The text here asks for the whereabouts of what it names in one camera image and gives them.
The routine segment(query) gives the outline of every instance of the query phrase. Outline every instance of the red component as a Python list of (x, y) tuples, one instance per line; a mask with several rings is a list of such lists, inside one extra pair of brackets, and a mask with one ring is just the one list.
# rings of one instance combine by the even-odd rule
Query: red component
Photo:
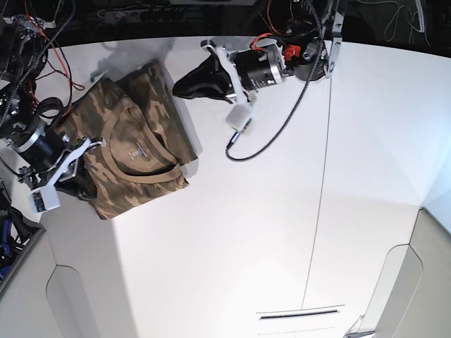
[(299, 57), (301, 55), (301, 47), (289, 44), (282, 51), (285, 61), (290, 61), (293, 56)]

